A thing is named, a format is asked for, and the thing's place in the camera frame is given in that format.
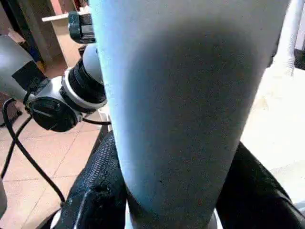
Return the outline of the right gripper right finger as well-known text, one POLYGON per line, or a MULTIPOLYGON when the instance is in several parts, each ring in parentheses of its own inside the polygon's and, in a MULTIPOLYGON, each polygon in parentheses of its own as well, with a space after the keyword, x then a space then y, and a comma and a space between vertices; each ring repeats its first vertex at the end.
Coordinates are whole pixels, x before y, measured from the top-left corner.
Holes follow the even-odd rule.
POLYGON ((216 203, 224 229, 303 229, 305 217, 257 158, 239 143, 216 203))

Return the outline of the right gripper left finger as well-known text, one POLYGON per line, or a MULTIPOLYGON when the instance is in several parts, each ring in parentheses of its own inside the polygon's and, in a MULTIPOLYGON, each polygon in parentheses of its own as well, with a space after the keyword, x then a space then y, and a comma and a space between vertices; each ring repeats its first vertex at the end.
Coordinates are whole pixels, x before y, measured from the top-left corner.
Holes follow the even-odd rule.
POLYGON ((73 183, 56 229, 123 229, 127 192, 110 131, 73 183))

